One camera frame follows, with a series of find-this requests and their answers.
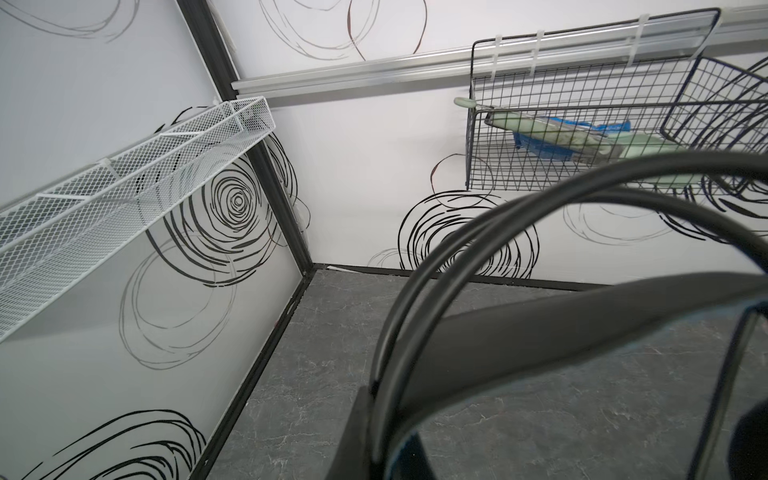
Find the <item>black corner trim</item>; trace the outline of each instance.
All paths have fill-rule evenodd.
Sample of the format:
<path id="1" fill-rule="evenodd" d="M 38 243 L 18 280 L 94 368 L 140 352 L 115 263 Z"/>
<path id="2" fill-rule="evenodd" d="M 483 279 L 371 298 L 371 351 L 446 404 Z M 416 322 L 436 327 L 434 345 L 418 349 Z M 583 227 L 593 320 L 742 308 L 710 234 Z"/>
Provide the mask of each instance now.
<path id="1" fill-rule="evenodd" d="M 227 47 L 221 39 L 219 28 L 210 13 L 207 0 L 177 0 L 177 3 L 219 96 L 225 101 L 236 99 L 237 93 L 232 89 L 232 82 L 237 81 L 237 73 Z M 277 223 L 296 260 L 296 265 L 299 266 L 302 275 L 306 275 L 313 267 L 310 250 L 301 236 L 293 209 L 272 164 L 269 151 L 264 146 L 264 141 L 254 145 L 246 155 L 264 190 L 266 201 L 275 213 Z"/>
<path id="2" fill-rule="evenodd" d="M 398 270 L 394 268 L 378 268 L 374 266 L 339 265 L 337 263 L 315 263 L 316 270 L 351 270 L 357 273 L 373 273 L 374 275 L 411 276 L 413 270 Z M 432 278 L 440 278 L 440 273 L 433 273 Z M 570 290 L 572 292 L 584 292 L 602 288 L 602 283 L 558 282 L 557 280 L 531 280 L 525 278 L 505 278 L 503 276 L 473 275 L 469 280 L 472 283 L 490 283 L 491 285 L 529 286 L 531 288 L 546 288 L 550 290 Z"/>
<path id="3" fill-rule="evenodd" d="M 288 323 L 290 322 L 291 317 L 293 317 L 293 313 L 296 311 L 296 308 L 301 301 L 301 297 L 304 295 L 306 288 L 310 285 L 314 276 L 315 269 L 311 269 L 306 275 L 304 275 L 301 283 L 299 283 L 299 285 L 296 287 L 296 290 L 294 290 L 293 295 L 290 297 L 288 304 L 283 310 L 283 313 L 277 320 L 275 328 L 272 330 L 270 337 L 266 340 L 264 347 L 261 349 L 261 353 L 259 353 L 259 356 L 256 358 L 253 366 L 250 367 L 248 375 L 245 377 L 245 380 L 237 390 L 232 403 L 224 413 L 224 417 L 221 419 L 221 422 L 219 422 L 219 425 L 216 427 L 213 435 L 210 436 L 210 440 L 206 445 L 203 454 L 200 456 L 200 460 L 197 461 L 197 464 L 195 465 L 189 480 L 205 480 L 205 478 L 208 476 L 208 473 L 210 473 L 210 470 L 213 468 L 214 463 L 216 462 L 216 458 L 218 458 L 219 453 L 221 453 L 221 449 L 224 447 L 224 444 L 227 442 L 227 438 L 229 438 L 230 433 L 232 432 L 232 428 L 235 426 L 235 422 L 237 422 L 237 419 L 240 417 L 240 413 L 242 413 L 243 408 L 245 408 L 245 404 L 250 398 L 251 392 L 254 388 L 256 388 L 256 384 L 259 381 L 261 374 L 264 372 L 267 363 L 270 361 L 272 354 L 275 352 L 275 348 L 277 348 L 277 344 L 280 342 L 280 338 L 283 337 L 283 334 L 288 327 Z"/>

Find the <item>curved black strap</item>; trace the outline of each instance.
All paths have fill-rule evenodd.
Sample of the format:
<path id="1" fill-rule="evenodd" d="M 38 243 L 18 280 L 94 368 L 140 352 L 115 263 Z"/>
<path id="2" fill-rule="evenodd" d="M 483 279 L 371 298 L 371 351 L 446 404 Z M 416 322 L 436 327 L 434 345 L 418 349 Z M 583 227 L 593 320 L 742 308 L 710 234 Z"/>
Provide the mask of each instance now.
<path id="1" fill-rule="evenodd" d="M 389 456 L 422 420 L 469 396 L 602 355 L 688 313 L 766 298 L 766 276 L 692 273 L 446 317 L 413 367 Z"/>
<path id="2" fill-rule="evenodd" d="M 397 421 L 396 412 L 402 404 L 412 367 L 429 342 L 442 314 L 472 274 L 500 247 L 557 208 L 617 184 L 659 175 L 688 173 L 737 175 L 768 181 L 766 160 L 768 157 L 761 155 L 693 151 L 642 157 L 589 170 L 535 196 L 526 197 L 506 211 L 484 229 L 441 276 L 392 350 L 372 406 L 369 424 L 372 463 L 385 468 L 386 455 L 391 449 L 392 426 Z M 741 240 L 742 235 L 733 237 Z M 764 257 L 768 252 L 764 243 L 760 248 L 750 250 L 753 250 L 755 257 Z"/>
<path id="3" fill-rule="evenodd" d="M 468 222 L 452 235 L 445 238 L 435 249 L 422 261 L 419 268 L 416 269 L 405 286 L 400 290 L 392 308 L 387 314 L 382 327 L 382 332 L 376 342 L 376 349 L 373 353 L 371 365 L 370 389 L 373 395 L 379 387 L 384 370 L 392 355 L 395 347 L 395 341 L 400 332 L 403 323 L 406 321 L 411 307 L 413 306 L 419 293 L 427 284 L 432 274 L 440 269 L 455 253 L 464 247 L 467 243 L 476 238 L 483 230 L 492 225 L 493 222 L 503 215 L 506 211 L 515 208 L 515 206 L 526 197 L 510 200 L 506 204 L 489 210 L 478 215 L 472 221 Z M 596 194 L 579 199 L 574 203 L 583 204 L 622 204 L 635 207 L 657 210 L 667 215 L 684 218 L 699 227 L 704 227 L 713 233 L 723 237 L 734 239 L 740 238 L 742 243 L 733 245 L 749 256 L 763 271 L 768 272 L 768 252 L 765 249 L 765 243 L 748 231 L 745 227 L 721 215 L 713 210 L 707 210 L 698 205 L 680 200 L 674 197 L 655 194 L 643 190 L 633 190 L 630 188 L 614 188 L 597 192 Z"/>

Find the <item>floor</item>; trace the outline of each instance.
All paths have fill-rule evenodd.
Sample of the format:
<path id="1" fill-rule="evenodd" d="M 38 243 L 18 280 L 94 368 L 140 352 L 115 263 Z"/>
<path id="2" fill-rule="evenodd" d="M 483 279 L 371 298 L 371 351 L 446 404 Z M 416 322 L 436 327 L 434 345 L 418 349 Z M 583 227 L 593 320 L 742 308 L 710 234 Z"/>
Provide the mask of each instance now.
<path id="1" fill-rule="evenodd" d="M 210 480 L 324 478 L 384 317 L 406 279 L 318 271 Z M 474 283 L 452 313 L 558 290 Z M 419 429 L 438 478 L 683 478 L 734 312 L 700 314 L 585 364 L 453 406 Z M 728 431 L 768 397 L 758 329 L 708 478 L 727 478 Z"/>

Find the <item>black metal bar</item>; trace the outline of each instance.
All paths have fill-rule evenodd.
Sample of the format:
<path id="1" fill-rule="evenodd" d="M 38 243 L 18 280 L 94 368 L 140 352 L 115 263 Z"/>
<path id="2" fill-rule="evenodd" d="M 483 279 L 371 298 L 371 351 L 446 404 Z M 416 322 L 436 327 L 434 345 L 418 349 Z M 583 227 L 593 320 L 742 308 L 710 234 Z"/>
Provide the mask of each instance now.
<path id="1" fill-rule="evenodd" d="M 280 225 L 283 236 L 286 238 L 286 243 L 288 243 L 288 247 L 291 253 L 293 253 L 296 265 L 299 266 L 302 275 L 307 275 L 313 267 L 310 252 L 306 248 L 304 239 L 301 236 L 298 223 L 296 223 L 296 217 L 293 215 L 293 208 L 285 195 L 283 185 L 280 183 L 280 177 L 277 176 L 277 171 L 270 158 L 270 152 L 267 150 L 264 142 L 261 141 L 248 150 L 247 156 L 250 164 L 253 165 L 256 178 L 259 179 L 259 184 L 261 184 L 261 188 L 264 191 L 266 201 L 270 203 L 277 223 Z"/>
<path id="2" fill-rule="evenodd" d="M 411 276 L 413 270 L 400 270 L 396 268 L 379 268 L 377 266 L 339 265 L 328 263 L 315 263 L 318 270 L 349 270 L 356 273 L 371 273 L 372 275 Z M 440 278 L 440 273 L 432 274 L 433 279 Z M 504 276 L 474 275 L 469 280 L 471 283 L 488 283 L 491 285 L 526 286 L 529 288 L 546 288 L 550 290 L 568 290 L 571 292 L 585 292 L 602 288 L 602 283 L 560 282 L 557 280 L 533 280 L 528 278 L 507 278 Z"/>
<path id="3" fill-rule="evenodd" d="M 472 97 L 472 89 L 470 88 L 469 97 Z M 477 118 L 475 117 L 475 109 L 471 108 L 467 110 L 467 144 L 466 144 L 466 152 L 465 152 L 465 166 L 466 166 L 466 180 L 464 182 L 464 186 L 467 190 L 469 190 L 469 181 L 472 178 L 472 146 L 475 143 L 475 122 L 477 121 Z"/>
<path id="4" fill-rule="evenodd" d="M 236 99 L 232 82 L 237 80 L 237 74 L 208 4 L 205 0 L 177 0 L 177 3 L 221 99 Z"/>
<path id="5" fill-rule="evenodd" d="M 701 55 L 696 57 L 696 61 L 693 65 L 690 66 L 690 70 L 688 71 L 688 75 L 685 77 L 685 81 L 680 86 L 680 89 L 677 91 L 677 96 L 674 98 L 674 103 L 678 104 L 680 102 L 680 99 L 683 97 L 683 94 L 685 93 L 685 89 L 688 88 L 688 84 L 690 83 L 690 79 L 694 77 L 694 74 L 696 73 L 696 70 L 699 69 L 699 64 L 701 63 Z M 674 112 L 674 109 L 677 105 L 670 106 L 670 110 L 667 112 L 667 116 L 664 117 L 664 121 L 661 122 L 661 126 L 659 127 L 659 132 L 661 132 L 662 136 L 666 138 L 669 141 L 675 141 L 674 138 L 672 138 L 672 135 L 667 131 L 667 122 L 672 117 L 672 112 Z"/>
<path id="6" fill-rule="evenodd" d="M 314 276 L 315 270 L 310 270 L 307 275 L 304 276 L 301 283 L 299 283 L 299 286 L 296 287 L 290 300 L 288 300 L 288 304 L 283 310 L 283 314 L 280 315 L 280 319 L 277 320 L 275 328 L 270 334 L 270 338 L 266 340 L 264 348 L 261 349 L 261 353 L 256 358 L 256 362 L 253 363 L 243 384 L 237 390 L 230 407 L 224 413 L 224 417 L 221 419 L 221 422 L 219 422 L 213 435 L 210 436 L 210 441 L 208 442 L 208 445 L 206 445 L 203 454 L 200 456 L 200 460 L 195 465 L 189 480 L 205 480 L 211 468 L 213 468 L 216 458 L 218 458 L 221 449 L 227 442 L 227 438 L 229 438 L 232 428 L 234 428 L 237 419 L 240 417 L 240 413 L 242 413 L 243 408 L 245 408 L 245 404 L 248 402 L 251 392 L 256 388 L 256 384 L 259 381 L 261 374 L 264 372 L 267 363 L 275 352 L 275 348 L 277 348 L 280 338 L 282 338 L 283 333 L 285 333 L 288 323 L 301 301 L 301 297 L 304 295 L 306 288 L 310 285 Z"/>
<path id="7" fill-rule="evenodd" d="M 177 3 L 221 99 L 225 101 L 236 99 L 237 93 L 232 89 L 232 82 L 238 80 L 237 74 L 206 0 L 177 0 Z M 293 216 L 293 208 L 281 186 L 280 178 L 277 176 L 263 141 L 248 150 L 247 156 L 299 270 L 303 275 L 307 275 L 313 267 L 310 251 L 301 236 L 296 218 Z"/>
<path id="8" fill-rule="evenodd" d="M 515 107 L 515 108 L 493 108 L 493 109 L 479 109 L 476 110 L 479 114 L 490 113 L 506 113 L 509 111 L 560 111 L 560 110 L 600 110 L 605 108 L 663 108 L 663 107 L 706 107 L 709 105 L 752 105 L 752 104 L 768 104 L 768 100 L 702 100 L 702 101 L 678 101 L 677 103 L 672 101 L 664 101 L 657 103 L 634 103 L 634 104 L 599 104 L 599 105 L 562 105 L 562 106 L 545 106 L 545 107 Z"/>

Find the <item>metal rail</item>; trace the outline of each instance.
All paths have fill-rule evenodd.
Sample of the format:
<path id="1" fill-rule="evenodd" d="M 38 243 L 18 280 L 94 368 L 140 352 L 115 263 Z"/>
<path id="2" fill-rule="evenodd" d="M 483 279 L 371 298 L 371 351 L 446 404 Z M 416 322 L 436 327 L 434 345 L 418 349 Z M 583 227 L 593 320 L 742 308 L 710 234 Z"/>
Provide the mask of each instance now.
<path id="1" fill-rule="evenodd" d="M 751 45 L 768 50 L 768 5 L 683 12 L 651 17 L 642 26 L 635 45 L 638 20 L 575 30 L 555 31 L 541 38 L 536 65 L 553 66 L 589 61 L 692 55 L 706 43 L 707 51 L 725 45 Z M 536 35 L 504 39 L 498 47 L 475 49 L 475 74 L 487 74 L 498 54 L 497 71 L 524 70 L 533 64 Z M 263 95 L 291 97 L 324 91 L 372 87 L 469 75 L 472 48 L 406 55 L 334 67 L 235 81 L 239 98 Z"/>

